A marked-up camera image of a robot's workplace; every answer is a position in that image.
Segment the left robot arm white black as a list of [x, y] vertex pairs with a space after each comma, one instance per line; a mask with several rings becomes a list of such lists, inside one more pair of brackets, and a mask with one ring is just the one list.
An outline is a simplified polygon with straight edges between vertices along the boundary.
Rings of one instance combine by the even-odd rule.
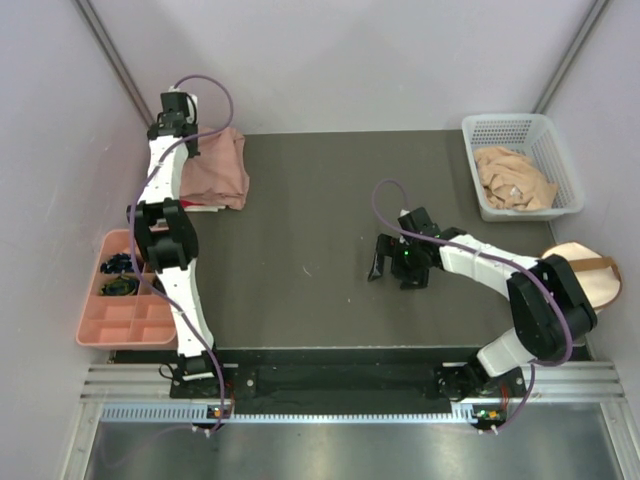
[[199, 243], [180, 201], [183, 168], [199, 154], [197, 98], [177, 87], [161, 94], [161, 111], [147, 131], [147, 179], [129, 208], [130, 240], [162, 288], [150, 290], [170, 305], [177, 337], [174, 381], [192, 382], [205, 396], [226, 387], [213, 359], [214, 336], [204, 319], [196, 282]]

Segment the pink printed t shirt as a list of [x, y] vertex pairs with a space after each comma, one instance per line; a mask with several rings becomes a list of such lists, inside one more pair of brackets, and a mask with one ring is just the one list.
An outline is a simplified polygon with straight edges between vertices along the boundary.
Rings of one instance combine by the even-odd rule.
[[198, 139], [199, 154], [184, 165], [180, 200], [242, 210], [250, 186], [244, 166], [244, 135], [231, 127], [214, 135], [209, 128], [199, 132], [207, 136]]

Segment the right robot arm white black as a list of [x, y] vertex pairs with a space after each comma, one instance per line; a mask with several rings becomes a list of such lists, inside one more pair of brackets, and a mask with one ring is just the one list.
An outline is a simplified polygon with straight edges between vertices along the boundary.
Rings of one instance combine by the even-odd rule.
[[497, 292], [510, 306], [512, 328], [463, 365], [436, 370], [439, 390], [449, 399], [490, 395], [526, 363], [563, 363], [574, 340], [596, 326], [596, 311], [564, 257], [517, 255], [464, 230], [442, 230], [424, 208], [402, 211], [398, 224], [396, 236], [377, 237], [369, 280], [389, 271], [401, 289], [418, 290], [439, 269]]

